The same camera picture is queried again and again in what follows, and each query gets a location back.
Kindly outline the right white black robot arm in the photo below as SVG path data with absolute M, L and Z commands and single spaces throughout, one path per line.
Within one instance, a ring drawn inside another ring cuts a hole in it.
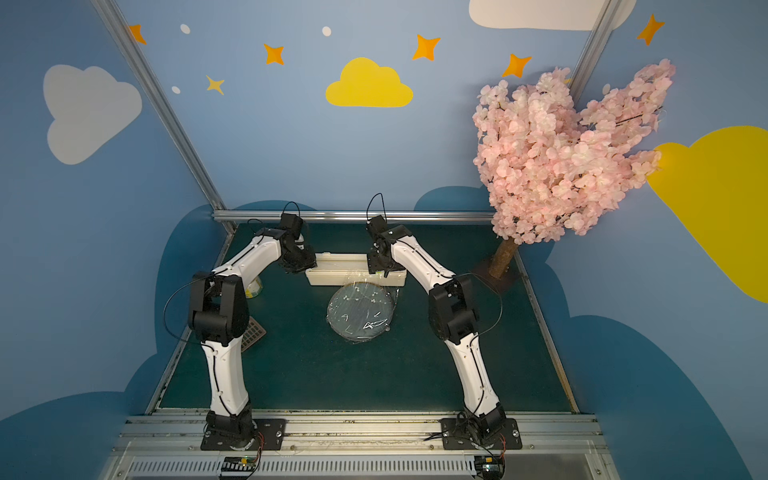
M 480 332 L 472 281 L 442 266 L 406 227 L 390 226 L 383 215 L 366 221 L 373 244 L 367 253 L 371 273 L 407 271 L 429 297 L 428 316 L 435 335 L 448 348 L 464 395 L 461 435 L 486 443 L 505 425 L 506 414 L 495 393 L 480 350 Z

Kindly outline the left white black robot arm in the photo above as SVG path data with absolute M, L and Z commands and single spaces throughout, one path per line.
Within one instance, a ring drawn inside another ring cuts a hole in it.
M 246 288 L 275 262 L 288 273 L 316 266 L 303 226 L 301 216 L 283 213 L 277 227 L 258 230 L 230 260 L 193 277 L 188 326 L 207 360 L 211 404 L 206 431 L 211 436 L 241 444 L 254 437 L 242 367 L 242 342 L 250 320 Z

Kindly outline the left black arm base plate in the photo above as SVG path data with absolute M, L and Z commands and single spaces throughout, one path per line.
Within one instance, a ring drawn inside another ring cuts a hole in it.
M 278 451 L 285 437 L 283 418 L 227 417 L 206 418 L 202 451 Z

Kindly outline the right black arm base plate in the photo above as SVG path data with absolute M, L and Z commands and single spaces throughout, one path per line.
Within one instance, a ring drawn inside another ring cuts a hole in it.
M 440 440 L 444 450 L 521 450 L 522 434 L 517 421 L 507 418 L 499 428 L 490 432 L 473 427 L 469 421 L 457 417 L 442 418 Z

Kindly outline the white plastic wrap dispenser box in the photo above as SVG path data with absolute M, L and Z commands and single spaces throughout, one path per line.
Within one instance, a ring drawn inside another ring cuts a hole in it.
M 383 271 L 370 273 L 365 254 L 318 253 L 316 266 L 305 271 L 312 286 L 344 286 L 367 282 L 385 287 L 403 287 L 407 279 L 406 270 L 385 274 Z

